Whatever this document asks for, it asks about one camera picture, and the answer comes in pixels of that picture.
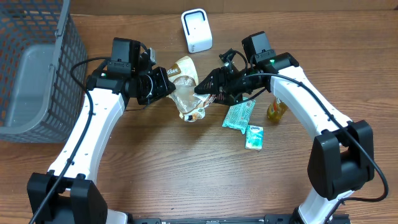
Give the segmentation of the yellow Vim dish soap bottle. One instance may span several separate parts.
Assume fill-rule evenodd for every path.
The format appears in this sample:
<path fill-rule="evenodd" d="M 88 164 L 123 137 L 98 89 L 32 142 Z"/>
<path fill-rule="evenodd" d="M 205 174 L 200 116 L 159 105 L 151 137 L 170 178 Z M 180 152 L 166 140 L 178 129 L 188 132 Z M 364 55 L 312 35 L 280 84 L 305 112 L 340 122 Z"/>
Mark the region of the yellow Vim dish soap bottle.
<path fill-rule="evenodd" d="M 275 97 L 267 109 L 267 117 L 272 122 L 279 122 L 288 108 L 282 100 Z"/>

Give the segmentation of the small teal white box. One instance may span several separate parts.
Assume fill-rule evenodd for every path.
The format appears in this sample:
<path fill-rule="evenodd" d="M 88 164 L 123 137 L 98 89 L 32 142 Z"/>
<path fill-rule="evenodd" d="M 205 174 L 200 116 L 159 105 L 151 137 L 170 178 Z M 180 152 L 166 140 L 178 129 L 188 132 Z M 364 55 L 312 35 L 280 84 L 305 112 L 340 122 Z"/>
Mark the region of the small teal white box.
<path fill-rule="evenodd" d="M 263 145 L 263 137 L 263 127 L 248 125 L 246 128 L 245 148 L 260 151 Z"/>

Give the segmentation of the light teal snack packet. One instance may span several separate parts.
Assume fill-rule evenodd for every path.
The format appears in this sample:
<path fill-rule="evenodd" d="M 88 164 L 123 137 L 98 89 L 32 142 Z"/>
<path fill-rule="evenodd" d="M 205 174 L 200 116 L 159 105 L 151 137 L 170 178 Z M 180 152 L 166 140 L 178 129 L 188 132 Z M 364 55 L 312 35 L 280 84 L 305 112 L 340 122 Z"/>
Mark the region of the light teal snack packet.
<path fill-rule="evenodd" d="M 222 127 L 237 129 L 240 130 L 242 134 L 245 134 L 255 104 L 255 100 L 250 100 L 245 103 L 230 106 Z"/>

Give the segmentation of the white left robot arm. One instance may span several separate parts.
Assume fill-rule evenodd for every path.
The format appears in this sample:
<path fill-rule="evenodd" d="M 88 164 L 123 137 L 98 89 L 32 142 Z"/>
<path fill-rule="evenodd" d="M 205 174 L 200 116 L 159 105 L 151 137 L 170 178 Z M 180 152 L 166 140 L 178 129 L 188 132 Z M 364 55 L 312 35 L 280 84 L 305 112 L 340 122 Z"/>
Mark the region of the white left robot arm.
<path fill-rule="evenodd" d="M 31 223 L 132 223 L 132 215 L 108 208 L 96 186 L 110 134 L 131 98 L 142 109 L 171 94 L 175 85 L 156 66 L 155 51 L 142 42 L 114 38 L 111 56 L 85 82 L 72 66 L 70 75 L 85 92 L 81 112 L 62 152 L 44 174 L 34 172 L 27 193 Z"/>

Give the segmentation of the cream brown bread bag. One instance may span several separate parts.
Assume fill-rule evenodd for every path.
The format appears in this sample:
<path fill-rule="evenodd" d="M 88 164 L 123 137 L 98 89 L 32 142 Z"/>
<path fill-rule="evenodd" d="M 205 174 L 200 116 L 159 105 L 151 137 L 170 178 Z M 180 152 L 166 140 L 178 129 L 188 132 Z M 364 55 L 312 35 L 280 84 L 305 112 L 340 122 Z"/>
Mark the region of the cream brown bread bag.
<path fill-rule="evenodd" d="M 168 97 L 175 102 L 180 118 L 186 122 L 203 119 L 205 108 L 214 102 L 215 95 L 194 92 L 199 80 L 193 60 L 182 57 L 167 70 L 167 76 L 176 87 Z"/>

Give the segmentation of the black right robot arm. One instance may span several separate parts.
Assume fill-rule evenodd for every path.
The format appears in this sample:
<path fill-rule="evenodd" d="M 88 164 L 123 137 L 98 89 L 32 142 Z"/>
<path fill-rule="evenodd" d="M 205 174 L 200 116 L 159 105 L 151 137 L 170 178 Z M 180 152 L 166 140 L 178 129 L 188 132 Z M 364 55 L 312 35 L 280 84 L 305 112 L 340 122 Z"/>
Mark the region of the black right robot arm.
<path fill-rule="evenodd" d="M 199 95 L 233 106 L 254 90 L 273 93 L 286 104 L 313 141 L 308 162 L 312 189 L 292 215 L 266 215 L 265 223 L 349 223 L 347 215 L 334 216 L 343 201 L 374 178 L 373 131 L 365 121 L 353 122 L 331 105 L 310 83 L 289 53 L 277 55 L 265 32 L 242 41 L 250 68 L 237 70 L 235 53 L 220 55 L 216 68 L 195 87 Z"/>

